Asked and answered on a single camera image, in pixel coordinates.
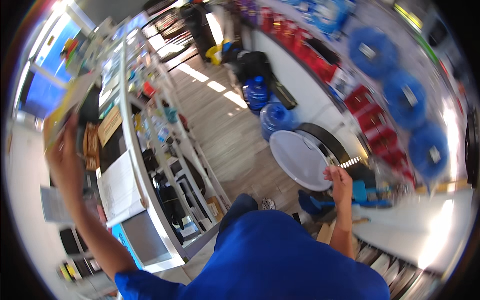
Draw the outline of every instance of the jeans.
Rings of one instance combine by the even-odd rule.
[[[250,195],[240,194],[233,202],[230,210],[225,214],[220,222],[220,234],[225,228],[232,224],[236,219],[246,214],[247,212],[258,210],[258,204]]]

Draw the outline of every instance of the blue shirt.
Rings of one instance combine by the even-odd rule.
[[[248,212],[219,233],[212,257],[187,286],[140,270],[117,273],[115,283],[126,300],[390,297],[377,272],[317,242],[277,210]]]

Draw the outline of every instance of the yellow bucket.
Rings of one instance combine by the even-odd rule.
[[[210,62],[216,66],[220,65],[222,61],[222,45],[216,45],[211,47],[205,53],[205,56],[210,59]]]

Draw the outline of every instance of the person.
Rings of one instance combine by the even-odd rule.
[[[281,211],[259,211],[252,197],[241,194],[220,223],[212,257],[190,284],[138,270],[127,250],[83,203],[82,168],[75,149],[77,122],[76,115],[70,117],[46,158],[77,230],[125,299],[389,298],[382,277],[353,259],[352,179],[335,166],[324,172],[333,182],[337,211],[330,245],[314,240]]]

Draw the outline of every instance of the white trash can lid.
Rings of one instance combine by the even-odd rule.
[[[322,174],[329,163],[308,138],[296,132],[279,130],[270,136],[270,150],[280,167],[299,185],[316,192],[332,186]]]

